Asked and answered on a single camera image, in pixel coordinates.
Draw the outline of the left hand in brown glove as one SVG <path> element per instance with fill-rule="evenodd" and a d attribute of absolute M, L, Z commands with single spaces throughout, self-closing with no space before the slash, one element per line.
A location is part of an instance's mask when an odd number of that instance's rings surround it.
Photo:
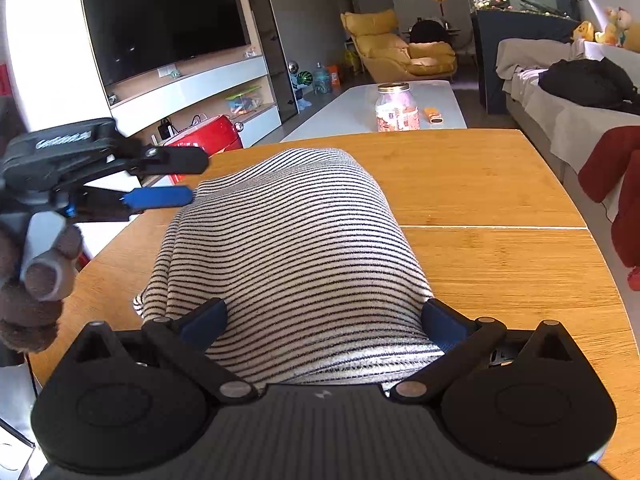
<path fill-rule="evenodd" d="M 1 231 L 1 342 L 16 352 L 41 352 L 58 336 L 63 300 L 75 281 L 84 240 L 73 224 L 64 226 L 53 246 L 18 275 L 22 248 Z"/>

